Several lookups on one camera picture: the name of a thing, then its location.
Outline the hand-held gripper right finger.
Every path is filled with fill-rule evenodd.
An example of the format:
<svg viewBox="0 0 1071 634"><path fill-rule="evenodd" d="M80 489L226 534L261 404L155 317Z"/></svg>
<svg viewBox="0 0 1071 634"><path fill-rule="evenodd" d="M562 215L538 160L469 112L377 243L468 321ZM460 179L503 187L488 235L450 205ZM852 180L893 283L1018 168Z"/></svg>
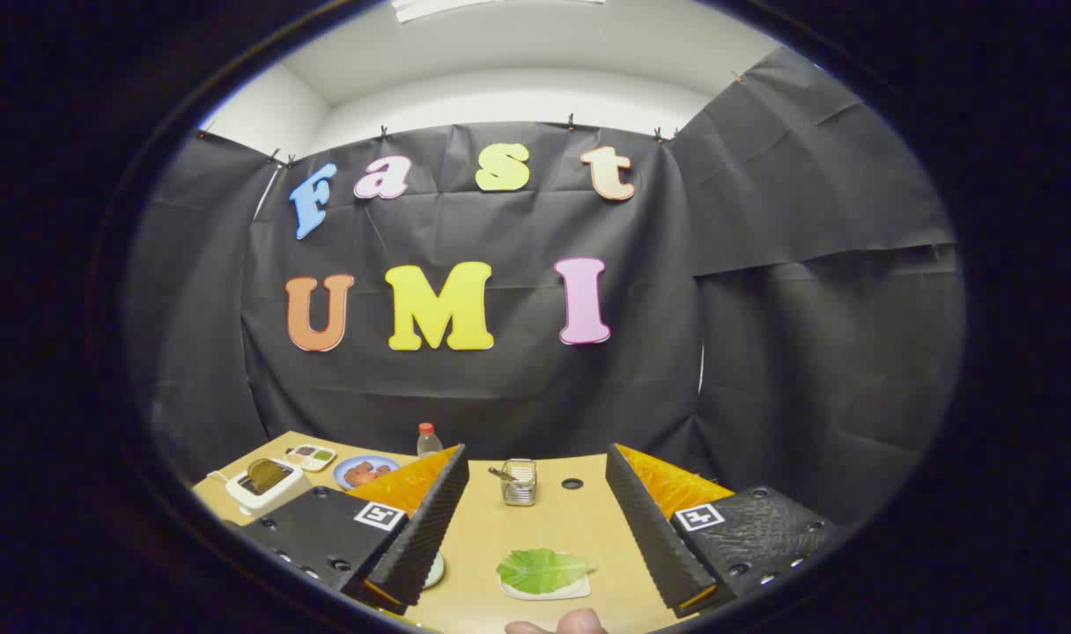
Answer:
<svg viewBox="0 0 1071 634"><path fill-rule="evenodd" d="M728 490L620 443L608 446L605 479L676 617L776 586L840 531L772 487Z"/></svg>

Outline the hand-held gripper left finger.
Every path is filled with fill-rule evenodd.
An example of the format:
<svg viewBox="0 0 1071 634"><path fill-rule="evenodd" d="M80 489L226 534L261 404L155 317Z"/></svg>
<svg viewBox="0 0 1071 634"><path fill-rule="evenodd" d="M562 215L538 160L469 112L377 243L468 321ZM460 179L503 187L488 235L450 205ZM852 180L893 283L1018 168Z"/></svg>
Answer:
<svg viewBox="0 0 1071 634"><path fill-rule="evenodd" d="M310 487L233 533L331 590L402 615L419 601L468 480L459 443L355 490Z"/></svg>

